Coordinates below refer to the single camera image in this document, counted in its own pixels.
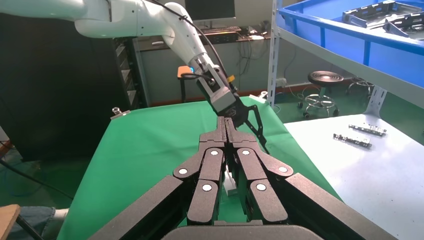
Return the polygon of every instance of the yellow tag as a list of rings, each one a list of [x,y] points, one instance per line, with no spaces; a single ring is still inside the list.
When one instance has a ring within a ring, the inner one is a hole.
[[[229,83],[231,83],[232,81],[236,80],[236,77],[235,77],[234,75],[231,75],[231,76],[229,76],[226,80],[227,80]]]

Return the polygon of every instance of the green table cover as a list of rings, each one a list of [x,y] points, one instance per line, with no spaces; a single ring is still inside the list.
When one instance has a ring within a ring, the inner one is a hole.
[[[268,104],[258,105],[270,154],[337,197]],[[249,119],[256,123],[254,114]],[[199,136],[216,129],[206,101],[145,108],[112,120],[85,172],[59,240],[85,240],[198,151]],[[239,131],[251,133],[245,125]],[[222,194],[219,220],[245,222],[238,196]]]

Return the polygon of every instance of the power outlet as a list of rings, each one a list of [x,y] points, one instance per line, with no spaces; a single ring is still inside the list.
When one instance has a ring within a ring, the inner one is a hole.
[[[287,85],[287,79],[285,79],[284,77],[277,78],[275,80],[275,87],[276,88],[284,88],[286,85]]]

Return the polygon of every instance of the metal tray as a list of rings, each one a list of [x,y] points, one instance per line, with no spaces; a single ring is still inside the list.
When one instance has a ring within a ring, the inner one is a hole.
[[[382,29],[389,34],[424,40],[424,11],[386,19]]]
[[[384,26],[386,19],[390,20],[402,15],[421,11],[422,9],[420,7],[387,0],[345,11],[343,12],[342,21],[345,24],[374,29]]]

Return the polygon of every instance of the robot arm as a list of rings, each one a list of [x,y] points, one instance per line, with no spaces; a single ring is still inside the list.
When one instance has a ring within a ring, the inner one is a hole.
[[[164,6],[156,3],[147,0],[0,0],[0,13],[74,21],[76,30],[89,38],[162,36],[170,49],[194,68],[194,74],[203,76],[197,83],[215,113],[232,118],[236,127],[246,123],[265,147],[256,106],[243,105],[224,71],[208,56],[187,11],[174,2]],[[248,121],[250,110],[255,111],[258,129]]]

